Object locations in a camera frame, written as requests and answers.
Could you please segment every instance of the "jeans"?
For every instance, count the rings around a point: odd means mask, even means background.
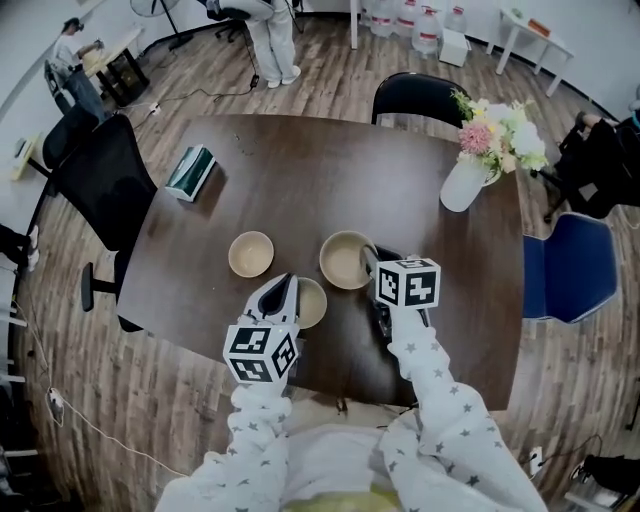
[[[87,112],[98,118],[98,122],[103,123],[107,119],[107,114],[102,106],[102,99],[95,87],[84,74],[84,71],[76,71],[65,82],[64,88],[71,93],[73,99]]]

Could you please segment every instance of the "wooden floor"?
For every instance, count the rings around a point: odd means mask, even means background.
[[[531,116],[548,143],[550,157],[554,141],[563,138],[575,114],[581,109],[595,111],[563,85],[547,99],[544,91],[550,79],[533,76],[517,60],[497,76],[497,56],[485,55],[484,47],[474,45],[465,67],[458,69],[422,60],[405,42],[375,38],[367,30],[360,32],[360,47],[352,51],[344,20],[307,18],[301,24],[305,31],[296,34],[296,48],[302,76],[294,85],[270,91],[261,82],[251,94],[218,102],[196,93],[162,104],[160,114],[138,128],[143,159],[157,184],[167,177],[174,143],[195,115],[293,114],[367,123],[376,87],[399,71],[453,80],[476,98],[533,99]],[[198,87],[210,93],[241,93],[248,89],[253,73],[242,38],[227,44],[211,31],[198,33],[175,57],[158,47],[147,60],[144,69],[152,87],[141,102],[183,96]],[[145,107],[130,111],[134,125],[146,112]],[[406,116],[385,123],[455,136],[435,123]],[[519,174],[518,185],[524,232],[546,236],[545,186],[525,173]],[[632,223],[637,221],[635,212],[626,214]],[[640,454],[640,427],[632,434],[623,429],[640,392],[635,383],[640,376],[640,237],[623,215],[616,208],[607,219],[619,262],[614,300],[577,325],[523,322],[509,408],[496,413],[517,457],[526,458],[535,445],[541,445],[545,454],[571,450],[594,433],[604,438],[604,454],[618,455],[622,450]],[[224,449],[225,419],[232,409],[232,380],[224,365],[144,332],[124,333],[112,296],[96,294],[95,309],[83,313],[82,267],[94,261],[97,277],[109,278],[113,255],[62,197],[47,200],[39,224],[40,263],[21,284],[18,302],[31,325],[39,326],[53,385],[104,433],[181,473],[195,469],[206,451]],[[105,439],[68,407],[64,426],[56,427],[44,406],[48,383],[42,363],[27,356],[35,348],[32,333],[21,330],[15,341],[19,371],[27,377],[26,394],[33,403],[32,421],[40,432],[39,448],[60,491],[77,491],[92,510],[152,510],[175,475]],[[597,442],[590,446],[596,450]],[[553,459],[535,479],[548,502],[555,503],[566,491],[567,476],[584,453]]]

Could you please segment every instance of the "white pants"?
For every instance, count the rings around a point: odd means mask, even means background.
[[[293,24],[287,0],[273,0],[275,12],[266,21],[249,19],[245,23],[262,75],[270,82],[290,80],[293,73]]]

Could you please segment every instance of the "water bottle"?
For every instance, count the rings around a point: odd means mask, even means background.
[[[392,0],[377,0],[371,13],[371,32],[380,37],[389,37],[393,33],[395,9]]]
[[[418,16],[413,27],[411,44],[424,58],[427,58],[437,53],[440,33],[436,11],[431,7],[424,7],[424,14]]]
[[[418,13],[416,0],[401,0],[396,19],[396,34],[400,37],[411,37]]]
[[[467,32],[467,18],[464,16],[464,9],[456,5],[453,11],[447,14],[444,27],[465,34]]]

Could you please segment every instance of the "small bowl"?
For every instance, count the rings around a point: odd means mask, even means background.
[[[360,250],[374,247],[373,242],[357,231],[334,233],[320,249],[320,270],[332,285],[344,290],[357,290],[370,281],[360,263]]]
[[[229,247],[229,266],[240,277],[256,277],[273,261],[273,243],[259,231],[247,231]]]
[[[327,312],[327,294],[313,279],[308,277],[298,278],[300,291],[300,316],[298,326],[300,329],[308,329],[316,325]]]

